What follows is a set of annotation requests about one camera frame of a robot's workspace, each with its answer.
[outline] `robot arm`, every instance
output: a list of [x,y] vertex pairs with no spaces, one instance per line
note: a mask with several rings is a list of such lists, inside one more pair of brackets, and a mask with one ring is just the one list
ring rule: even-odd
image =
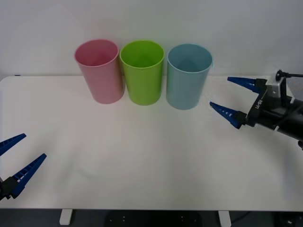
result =
[[299,140],[303,149],[303,101],[286,95],[286,78],[303,77],[279,70],[270,80],[228,77],[228,81],[258,94],[248,114],[210,102],[213,109],[239,129],[261,124]]
[[[0,156],[3,155],[6,151],[8,151],[10,148],[15,146],[25,137],[25,134],[20,134],[18,136],[0,142]],[[15,175],[10,176],[5,181],[2,181],[0,178],[0,200],[2,200],[4,197],[6,197],[7,199],[9,199],[10,197],[13,197],[14,199],[17,198],[25,188],[27,182],[43,163],[45,158],[46,154],[42,154],[40,157],[35,159],[25,168],[21,169]]]

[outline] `table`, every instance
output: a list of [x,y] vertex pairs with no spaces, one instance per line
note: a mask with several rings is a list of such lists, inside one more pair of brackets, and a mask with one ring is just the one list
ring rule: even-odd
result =
[[150,106],[127,91],[99,104],[82,76],[8,77],[0,92],[2,140],[27,135],[1,157],[1,177],[47,154],[0,208],[303,210],[297,141],[258,125],[237,130],[209,106],[248,113],[257,94],[227,77],[209,76],[186,111],[167,103],[165,85]]

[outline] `white table leg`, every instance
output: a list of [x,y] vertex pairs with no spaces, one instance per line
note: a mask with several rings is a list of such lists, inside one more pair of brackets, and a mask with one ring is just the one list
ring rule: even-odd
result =
[[62,209],[60,225],[68,226],[71,223],[72,209]]
[[218,213],[219,213],[221,227],[231,227],[232,222],[231,222],[231,217],[229,216],[229,211],[219,210]]

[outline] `pink cup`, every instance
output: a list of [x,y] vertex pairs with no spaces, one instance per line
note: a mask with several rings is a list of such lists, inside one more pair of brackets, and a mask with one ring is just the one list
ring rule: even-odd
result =
[[91,94],[99,103],[114,103],[123,96],[118,55],[117,45],[106,39],[88,41],[75,51],[75,60]]

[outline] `plastic cup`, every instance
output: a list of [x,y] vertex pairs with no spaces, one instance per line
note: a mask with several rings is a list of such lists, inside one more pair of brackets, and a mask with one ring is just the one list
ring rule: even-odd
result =
[[147,40],[126,45],[120,52],[130,99],[138,105],[151,105],[161,96],[164,50]]
[[195,107],[213,63],[210,52],[195,44],[182,44],[168,54],[166,99],[180,110]]
[[78,63],[93,98],[103,104],[118,101],[124,93],[119,48],[106,39],[83,43],[75,52]]

